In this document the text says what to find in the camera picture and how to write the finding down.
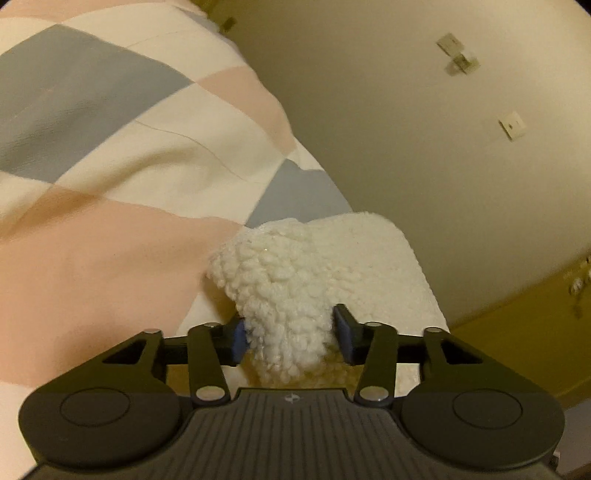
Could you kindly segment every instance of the light switch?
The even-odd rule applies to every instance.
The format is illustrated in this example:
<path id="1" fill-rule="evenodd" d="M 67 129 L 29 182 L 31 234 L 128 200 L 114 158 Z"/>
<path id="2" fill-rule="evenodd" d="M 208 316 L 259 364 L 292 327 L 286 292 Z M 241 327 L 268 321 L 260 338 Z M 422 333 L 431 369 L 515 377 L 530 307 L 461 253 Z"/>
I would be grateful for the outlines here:
<path id="1" fill-rule="evenodd" d="M 464 45 L 453 33 L 448 33 L 439 39 L 437 45 L 447 53 L 451 58 L 456 57 L 464 49 Z"/>
<path id="2" fill-rule="evenodd" d="M 519 137 L 523 137 L 527 130 L 525 122 L 517 112 L 511 112 L 505 118 L 499 120 L 499 122 L 511 140 L 517 140 Z"/>

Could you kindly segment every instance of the bed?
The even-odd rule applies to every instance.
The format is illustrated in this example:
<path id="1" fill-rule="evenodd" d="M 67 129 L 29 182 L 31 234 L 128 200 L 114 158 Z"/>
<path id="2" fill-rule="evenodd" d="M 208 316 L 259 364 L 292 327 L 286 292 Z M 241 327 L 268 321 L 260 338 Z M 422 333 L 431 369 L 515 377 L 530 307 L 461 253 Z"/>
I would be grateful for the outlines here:
<path id="1" fill-rule="evenodd" d="M 228 319 L 204 279 L 245 228 L 350 211 L 188 0 L 0 10 L 0 478 L 35 387 L 147 327 Z"/>

